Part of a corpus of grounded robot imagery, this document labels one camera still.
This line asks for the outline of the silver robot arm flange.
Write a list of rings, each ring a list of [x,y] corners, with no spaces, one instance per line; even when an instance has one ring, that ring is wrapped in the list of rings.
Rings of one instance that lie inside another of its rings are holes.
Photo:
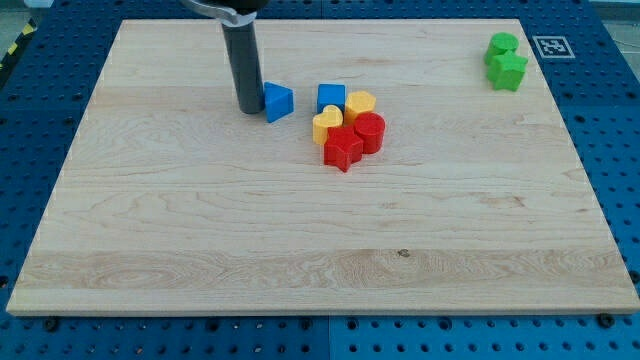
[[[219,20],[228,27],[241,27],[253,22],[257,12],[269,4],[269,0],[180,0],[190,11]]]

